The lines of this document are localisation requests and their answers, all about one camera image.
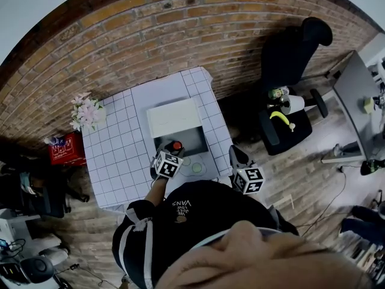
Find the red crate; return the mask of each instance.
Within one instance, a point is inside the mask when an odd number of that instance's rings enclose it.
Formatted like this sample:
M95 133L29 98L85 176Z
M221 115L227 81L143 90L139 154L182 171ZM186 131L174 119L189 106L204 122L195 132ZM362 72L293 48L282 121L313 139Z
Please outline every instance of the red crate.
M85 166L85 154L82 135L72 132L64 136L64 146L50 146L49 156L52 165Z

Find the yellow banana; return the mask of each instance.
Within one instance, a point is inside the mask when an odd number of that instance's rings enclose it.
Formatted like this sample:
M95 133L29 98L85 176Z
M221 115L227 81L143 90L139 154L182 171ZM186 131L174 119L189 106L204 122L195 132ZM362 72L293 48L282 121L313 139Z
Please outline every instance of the yellow banana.
M282 121L284 121L285 124L288 125L288 127L291 129L291 131L294 132L295 124L290 123L289 119L283 113L280 113L279 111L273 111L270 115L270 119L273 117L280 118Z

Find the wooden floor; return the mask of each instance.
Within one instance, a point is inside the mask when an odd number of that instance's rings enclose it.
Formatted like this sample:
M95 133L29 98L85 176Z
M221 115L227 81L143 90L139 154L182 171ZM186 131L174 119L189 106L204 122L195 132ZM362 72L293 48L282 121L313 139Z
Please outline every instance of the wooden floor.
M221 102L230 132L238 135L236 121L232 117L232 108L227 102ZM330 201L343 189L345 177L337 171L338 164L322 164L321 157L336 143L349 143L354 136L349 131L346 120L334 99L327 102L330 114L322 119L316 108L308 112L313 125L313 133L305 141L291 150L271 157L267 154L263 143L241 143L251 152L258 165L263 166L268 178L260 197L272 204L284 197L292 196L294 209L290 201L277 208L284 217L298 226L301 234L324 211ZM342 194L334 200L324 216L333 213L348 212L354 204L368 205L384 180L385 170L369 176L360 176L358 168L346 167L346 187ZM118 217L113 212L97 207L87 171L80 170L73 178L73 186L81 187L84 193L91 196L87 204L71 200L72 212L63 219L45 217L44 221L34 221L39 234L56 233L69 247L69 259L58 270L67 268L73 263L91 270L101 278L120 285L123 276L111 253L111 240L117 226ZM337 251L348 253L357 243L358 238L350 235L337 236L343 214L333 215L317 223L306 234L306 237L332 247ZM75 270L61 274L74 288L99 288L98 280L84 271Z

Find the brick wall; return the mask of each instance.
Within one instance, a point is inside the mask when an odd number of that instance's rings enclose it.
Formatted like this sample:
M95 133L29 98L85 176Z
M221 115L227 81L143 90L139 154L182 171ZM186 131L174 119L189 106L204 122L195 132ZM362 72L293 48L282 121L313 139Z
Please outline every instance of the brick wall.
M105 98L194 66L214 77L217 98L260 77L266 37L307 16L334 42L305 75L328 70L378 28L346 0L69 0L47 15L0 67L0 135L33 148L70 131L70 100Z

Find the black shirt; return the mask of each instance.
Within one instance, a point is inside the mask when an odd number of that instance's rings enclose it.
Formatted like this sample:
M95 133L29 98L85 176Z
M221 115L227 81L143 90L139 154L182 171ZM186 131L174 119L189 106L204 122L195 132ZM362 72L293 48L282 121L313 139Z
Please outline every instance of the black shirt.
M131 203L112 242L117 264L140 288L155 287L180 256L204 239L230 229L240 220L277 228L258 201L213 181L185 183L157 207Z

